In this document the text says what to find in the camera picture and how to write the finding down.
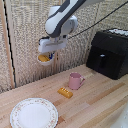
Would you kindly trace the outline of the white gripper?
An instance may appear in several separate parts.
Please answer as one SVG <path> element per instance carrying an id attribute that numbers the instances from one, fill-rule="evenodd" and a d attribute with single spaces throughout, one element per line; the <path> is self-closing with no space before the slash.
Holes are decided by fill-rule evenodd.
<path id="1" fill-rule="evenodd" d="M 52 52 L 58 49 L 62 49 L 66 46 L 67 36 L 60 36 L 57 38 L 51 38 L 49 36 L 43 37 L 39 40 L 38 50 L 40 53 Z M 53 59 L 53 53 L 49 54 L 49 59 Z"/>

